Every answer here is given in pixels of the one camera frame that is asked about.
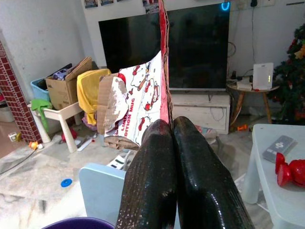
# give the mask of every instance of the white router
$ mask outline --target white router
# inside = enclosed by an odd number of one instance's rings
[[[254,64],[253,89],[269,90],[272,88],[273,63]]]

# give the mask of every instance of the remote control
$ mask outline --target remote control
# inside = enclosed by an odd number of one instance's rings
[[[276,153],[287,155],[288,148],[295,142],[293,138],[282,135],[271,144],[264,152],[263,158],[275,163]]]

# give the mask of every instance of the christmas tree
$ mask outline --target christmas tree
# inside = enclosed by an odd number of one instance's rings
[[[273,80],[279,89],[268,94],[282,105],[280,116],[295,123],[305,117],[305,24],[295,30],[288,60],[274,70]]]

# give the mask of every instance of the red brick pillar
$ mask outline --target red brick pillar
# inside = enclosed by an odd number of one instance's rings
[[[39,141],[41,136],[27,107],[20,85],[0,41],[0,89],[25,142]]]

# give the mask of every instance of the yellow cloth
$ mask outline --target yellow cloth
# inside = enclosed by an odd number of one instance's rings
[[[82,110],[87,114],[87,122],[96,125],[94,113],[97,110],[100,77],[111,74],[109,69],[87,71],[77,77],[77,97]]]

